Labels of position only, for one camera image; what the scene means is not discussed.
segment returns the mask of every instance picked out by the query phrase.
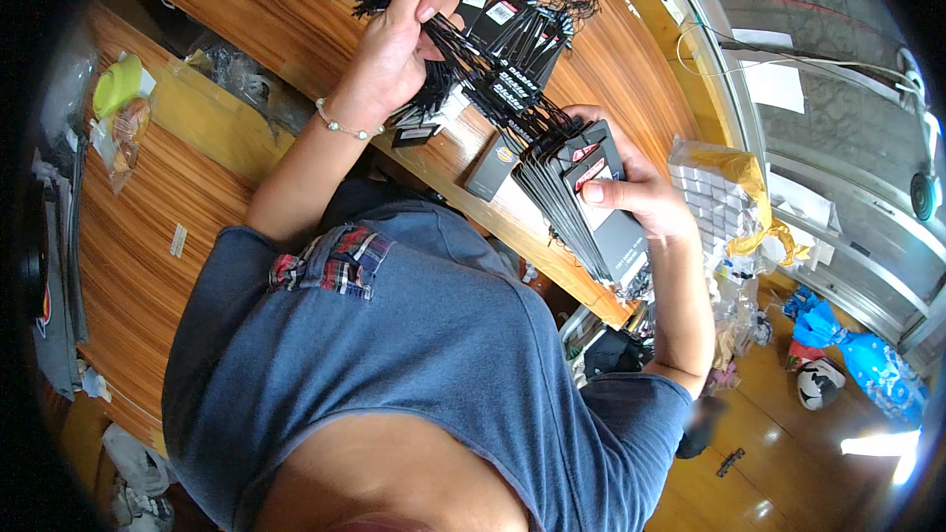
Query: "red logo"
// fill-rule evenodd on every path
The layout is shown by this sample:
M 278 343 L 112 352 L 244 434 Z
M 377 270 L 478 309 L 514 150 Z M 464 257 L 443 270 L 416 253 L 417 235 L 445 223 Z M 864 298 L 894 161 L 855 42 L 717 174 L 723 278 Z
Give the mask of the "red logo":
M 602 159 L 599 160 L 598 162 L 594 163 L 594 166 L 592 166 L 590 169 L 588 169 L 588 170 L 585 172 L 585 174 L 583 174 L 583 175 L 581 176 L 581 178 L 579 178 L 578 181 L 575 182 L 575 192 L 580 192 L 580 191 L 582 191 L 582 186 L 585 185 L 585 183 L 586 183 L 587 181 L 589 181 L 590 179 L 593 179 L 594 176 L 595 176 L 596 174 L 598 174 L 599 172 L 601 172 L 601 170 L 604 169 L 604 168 L 605 168 L 605 159 L 604 159 L 604 158 L 602 158 Z
M 595 148 L 598 148 L 597 144 L 591 144 L 590 146 L 586 146 L 585 148 L 579 148 L 572 155 L 572 162 L 578 162 L 579 160 L 584 159 L 587 156 L 587 154 L 591 152 L 592 150 L 594 150 Z
M 45 295 L 42 297 L 42 316 L 36 317 L 36 328 L 40 330 L 43 339 L 46 338 L 46 325 L 52 315 L 52 306 L 49 304 L 49 283 L 46 282 Z

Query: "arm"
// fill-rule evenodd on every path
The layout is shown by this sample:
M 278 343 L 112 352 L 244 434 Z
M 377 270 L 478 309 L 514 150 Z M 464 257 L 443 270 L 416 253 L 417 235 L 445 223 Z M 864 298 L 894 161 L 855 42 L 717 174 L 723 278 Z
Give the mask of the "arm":
M 594 105 L 572 105 L 565 112 L 586 122 L 607 118 Z M 673 186 L 617 124 L 608 124 L 627 181 L 588 181 L 582 197 L 589 206 L 626 209 L 644 227 L 657 301 L 654 360 L 644 371 L 666 376 L 696 399 L 710 372 L 716 337 L 699 231 Z
M 437 11 L 450 16 L 458 1 L 391 0 L 365 29 L 351 65 L 325 99 L 325 115 L 356 132 L 377 132 L 424 84 L 424 60 L 443 60 L 421 35 L 421 23 Z M 458 17 L 451 20 L 462 28 Z M 366 139 L 329 130 L 319 115 L 313 116 L 259 186 L 247 208 L 246 225 L 282 243 L 313 230 L 367 144 Z

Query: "beaded bracelet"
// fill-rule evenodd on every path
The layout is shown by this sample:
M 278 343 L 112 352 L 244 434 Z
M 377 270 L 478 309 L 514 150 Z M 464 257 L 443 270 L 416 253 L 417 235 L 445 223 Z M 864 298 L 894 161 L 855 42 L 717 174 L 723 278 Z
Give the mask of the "beaded bracelet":
M 368 139 L 369 137 L 377 136 L 378 134 L 384 134 L 384 126 L 377 126 L 377 131 L 369 134 L 364 130 L 349 130 L 346 127 L 343 127 L 341 124 L 335 120 L 330 119 L 322 109 L 322 106 L 325 104 L 325 99 L 319 98 L 315 100 L 315 108 L 319 110 L 319 116 L 322 117 L 325 125 L 328 126 L 328 129 L 333 132 L 344 132 L 345 134 L 351 134 L 352 136 L 357 137 L 358 139 Z

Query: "hand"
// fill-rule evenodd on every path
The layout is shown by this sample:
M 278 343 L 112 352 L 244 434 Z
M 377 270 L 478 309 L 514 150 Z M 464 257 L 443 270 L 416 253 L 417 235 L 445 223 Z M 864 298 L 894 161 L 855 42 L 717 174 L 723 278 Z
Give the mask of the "hand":
M 459 1 L 391 0 L 365 29 L 351 65 L 326 100 L 326 115 L 353 130 L 370 132 L 383 124 L 424 84 L 424 60 L 443 60 L 420 24 L 439 11 L 463 29 L 463 19 L 452 15 Z
M 599 179 L 585 183 L 582 187 L 585 204 L 632 212 L 644 227 L 648 239 L 662 242 L 699 240 L 690 208 L 603 109 L 597 105 L 569 105 L 563 107 L 563 111 L 586 123 L 607 120 L 624 164 L 626 181 Z

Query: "plaid patch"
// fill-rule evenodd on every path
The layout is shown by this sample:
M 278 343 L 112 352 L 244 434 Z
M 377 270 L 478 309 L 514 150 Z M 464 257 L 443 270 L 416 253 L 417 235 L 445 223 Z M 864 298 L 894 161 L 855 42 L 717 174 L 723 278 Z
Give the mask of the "plaid patch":
M 380 232 L 351 227 L 332 247 L 319 285 L 325 290 L 371 300 L 370 280 L 392 244 L 394 241 Z
M 305 266 L 308 259 L 312 256 L 315 246 L 322 237 L 310 242 L 308 246 L 299 254 L 298 257 L 288 253 L 276 258 L 270 269 L 270 288 L 286 288 L 289 291 L 295 290 L 299 285 L 299 280 L 305 273 Z
M 291 291 L 314 285 L 316 280 L 313 276 L 306 278 L 306 274 L 321 239 L 312 241 L 298 256 L 277 257 L 270 269 L 270 287 Z M 328 253 L 322 278 L 318 279 L 319 286 L 346 296 L 371 300 L 371 278 L 393 244 L 394 241 L 380 232 L 354 225 L 346 227 Z

